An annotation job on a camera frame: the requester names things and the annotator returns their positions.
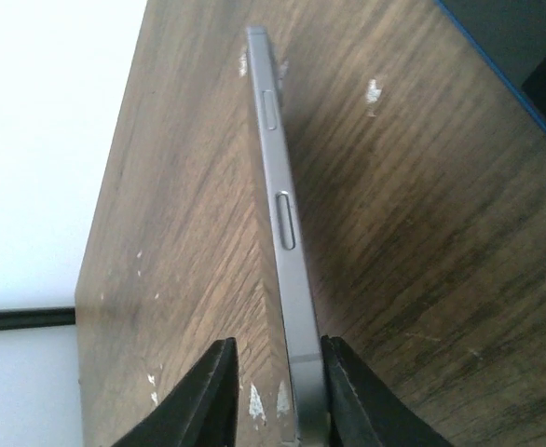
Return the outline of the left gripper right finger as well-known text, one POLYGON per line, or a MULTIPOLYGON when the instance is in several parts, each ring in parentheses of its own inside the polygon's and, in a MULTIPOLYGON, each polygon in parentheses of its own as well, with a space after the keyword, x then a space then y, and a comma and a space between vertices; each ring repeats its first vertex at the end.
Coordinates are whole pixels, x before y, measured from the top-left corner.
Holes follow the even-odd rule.
POLYGON ((331 446, 444 446, 340 337, 323 336, 331 446))

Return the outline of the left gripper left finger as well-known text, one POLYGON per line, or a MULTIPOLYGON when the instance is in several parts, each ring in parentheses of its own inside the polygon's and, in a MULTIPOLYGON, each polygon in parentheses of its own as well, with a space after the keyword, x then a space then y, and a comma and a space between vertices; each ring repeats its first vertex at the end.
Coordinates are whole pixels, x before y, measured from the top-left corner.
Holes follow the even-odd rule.
POLYGON ((234 446, 239 357, 233 337, 213 342, 158 406, 115 445, 234 446))

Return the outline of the phone with black screen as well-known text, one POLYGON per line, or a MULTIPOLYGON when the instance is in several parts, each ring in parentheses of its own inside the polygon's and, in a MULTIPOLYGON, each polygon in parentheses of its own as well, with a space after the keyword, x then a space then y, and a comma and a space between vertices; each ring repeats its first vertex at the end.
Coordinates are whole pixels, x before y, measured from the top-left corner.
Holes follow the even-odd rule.
POLYGON ((440 1, 546 133, 546 1, 440 1))

